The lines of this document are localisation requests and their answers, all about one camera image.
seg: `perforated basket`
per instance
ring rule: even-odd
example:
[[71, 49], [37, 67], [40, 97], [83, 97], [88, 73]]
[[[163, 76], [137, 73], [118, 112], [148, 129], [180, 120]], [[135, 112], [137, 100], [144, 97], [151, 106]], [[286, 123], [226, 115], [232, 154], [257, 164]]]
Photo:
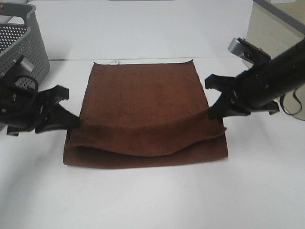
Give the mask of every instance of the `perforated basket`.
[[[47, 75], [50, 65], [35, 10], [36, 7], [30, 4], [0, 2], [0, 15], [20, 17], [24, 21], [24, 24], [0, 23], [0, 78], [22, 55], [34, 65], [30, 76], [38, 83]], [[17, 82], [23, 88], [31, 84], [28, 79]]]

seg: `basket hole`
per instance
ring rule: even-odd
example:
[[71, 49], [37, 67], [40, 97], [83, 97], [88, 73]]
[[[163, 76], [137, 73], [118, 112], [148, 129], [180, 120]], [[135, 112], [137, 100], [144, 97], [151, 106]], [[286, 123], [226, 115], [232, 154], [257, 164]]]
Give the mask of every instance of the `basket hole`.
[[12, 19], [8, 21], [8, 24], [24, 25], [24, 20], [21, 17], [12, 17]]

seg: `wire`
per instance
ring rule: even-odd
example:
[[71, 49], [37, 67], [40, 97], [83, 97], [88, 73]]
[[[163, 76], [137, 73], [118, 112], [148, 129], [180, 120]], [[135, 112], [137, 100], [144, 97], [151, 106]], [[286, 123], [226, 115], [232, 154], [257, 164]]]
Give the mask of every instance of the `wire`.
[[282, 95], [281, 98], [280, 98], [280, 105], [281, 105], [281, 108], [282, 108], [282, 110], [284, 111], [284, 113], [285, 113], [286, 115], [291, 115], [291, 116], [297, 115], [297, 114], [299, 114], [299, 113], [302, 111], [302, 109], [303, 109], [303, 105], [302, 105], [301, 101], [300, 101], [299, 98], [296, 96], [296, 91], [297, 91], [297, 89], [295, 89], [294, 92], [293, 92], [293, 98], [300, 104], [300, 108], [299, 108], [299, 110], [298, 110], [297, 112], [295, 112], [295, 113], [290, 113], [289, 111], [287, 111], [287, 110], [284, 108], [284, 99], [285, 99], [286, 94]]
[[16, 77], [16, 81], [18, 81], [19, 79], [21, 78], [26, 78], [26, 79], [29, 79], [31, 81], [34, 82], [34, 93], [33, 93], [33, 96], [29, 102], [29, 104], [27, 104], [24, 108], [22, 108], [20, 111], [17, 111], [15, 113], [12, 113], [12, 114], [6, 114], [6, 115], [0, 115], [0, 118], [3, 119], [3, 118], [11, 118], [11, 117], [14, 117], [14, 116], [17, 116], [17, 115], [21, 115], [24, 111], [26, 111], [29, 107], [31, 107], [36, 99], [36, 96], [38, 94], [38, 82], [35, 78], [31, 77], [31, 76], [27, 76], [27, 75], [20, 75], [20, 76], [17, 76]]

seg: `white label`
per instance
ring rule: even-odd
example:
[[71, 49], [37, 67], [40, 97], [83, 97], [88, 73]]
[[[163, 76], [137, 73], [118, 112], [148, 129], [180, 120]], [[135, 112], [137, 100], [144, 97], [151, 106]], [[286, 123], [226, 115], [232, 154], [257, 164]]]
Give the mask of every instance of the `white label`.
[[271, 0], [271, 3], [291, 3], [295, 1], [296, 0]]

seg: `screw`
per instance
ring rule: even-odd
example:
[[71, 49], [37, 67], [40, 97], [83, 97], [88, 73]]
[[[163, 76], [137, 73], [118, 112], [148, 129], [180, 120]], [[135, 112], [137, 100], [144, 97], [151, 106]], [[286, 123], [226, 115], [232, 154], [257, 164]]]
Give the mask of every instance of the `screw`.
[[12, 101], [14, 102], [16, 100], [16, 94], [13, 94], [13, 96], [11, 97]]

